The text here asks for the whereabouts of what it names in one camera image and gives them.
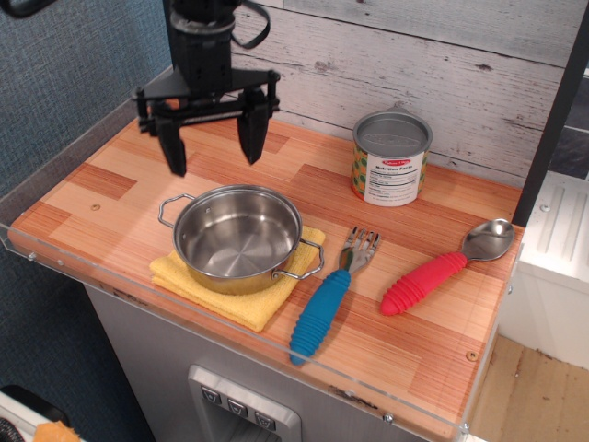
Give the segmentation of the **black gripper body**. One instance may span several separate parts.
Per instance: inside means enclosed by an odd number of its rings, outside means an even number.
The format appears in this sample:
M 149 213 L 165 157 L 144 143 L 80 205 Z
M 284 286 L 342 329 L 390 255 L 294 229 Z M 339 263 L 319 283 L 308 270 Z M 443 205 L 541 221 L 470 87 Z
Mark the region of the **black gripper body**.
M 140 130 L 156 134 L 156 117 L 171 118 L 182 126 L 238 118 L 244 108 L 240 95 L 261 89 L 267 101 L 267 127 L 279 110 L 279 74 L 232 66 L 233 20 L 170 20 L 168 38 L 173 70 L 133 94 Z

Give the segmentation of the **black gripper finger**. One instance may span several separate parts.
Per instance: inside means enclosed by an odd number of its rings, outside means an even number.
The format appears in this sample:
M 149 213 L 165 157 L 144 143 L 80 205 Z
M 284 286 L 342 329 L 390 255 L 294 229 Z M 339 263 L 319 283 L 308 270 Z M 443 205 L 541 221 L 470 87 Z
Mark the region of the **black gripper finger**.
M 257 162 L 262 154 L 267 133 L 267 101 L 261 89 L 243 92 L 242 114 L 237 118 L 237 132 L 241 149 L 250 165 Z
M 156 134 L 164 152 L 170 171 L 184 177 L 187 171 L 186 150 L 179 136 L 180 121 L 156 117 Z

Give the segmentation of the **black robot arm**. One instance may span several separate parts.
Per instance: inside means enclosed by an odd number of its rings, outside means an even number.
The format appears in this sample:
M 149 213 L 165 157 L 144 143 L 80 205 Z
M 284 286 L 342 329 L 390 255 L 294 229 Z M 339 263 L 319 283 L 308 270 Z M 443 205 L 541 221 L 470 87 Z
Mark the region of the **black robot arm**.
M 236 69 L 232 65 L 233 44 L 250 50 L 270 32 L 265 27 L 246 42 L 235 37 L 234 12 L 240 6 L 264 19 L 270 17 L 252 1 L 164 4 L 172 70 L 137 88 L 133 100 L 140 130 L 158 139 L 170 171 L 177 176 L 184 176 L 187 170 L 181 127 L 234 119 L 242 151 L 249 163 L 255 163 L 262 154 L 269 120 L 279 109 L 277 72 Z

